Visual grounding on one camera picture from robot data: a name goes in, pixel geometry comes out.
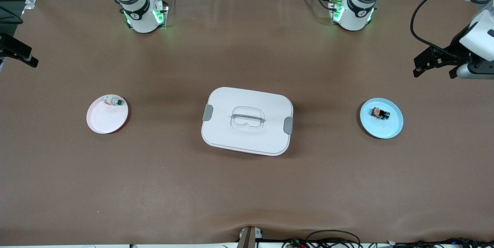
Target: table surface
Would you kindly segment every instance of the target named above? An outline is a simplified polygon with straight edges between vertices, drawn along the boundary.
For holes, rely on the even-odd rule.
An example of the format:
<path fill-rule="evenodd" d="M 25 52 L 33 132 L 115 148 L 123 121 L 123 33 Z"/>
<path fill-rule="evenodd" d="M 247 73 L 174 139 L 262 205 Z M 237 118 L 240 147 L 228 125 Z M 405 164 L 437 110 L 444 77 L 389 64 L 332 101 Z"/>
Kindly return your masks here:
<path fill-rule="evenodd" d="M 168 28 L 138 34 L 113 0 L 39 0 L 16 34 L 39 66 L 8 60 L 0 78 L 2 245 L 209 243 L 246 225 L 267 238 L 494 238 L 493 84 L 447 67 L 413 77 L 420 1 L 379 0 L 348 32 L 317 0 L 172 0 Z M 430 0 L 416 31 L 445 46 L 474 13 Z M 223 86 L 292 101 L 284 154 L 203 141 L 204 106 Z M 109 93 L 130 119 L 99 135 L 85 115 Z M 400 107 L 397 137 L 360 127 L 374 97 Z"/>

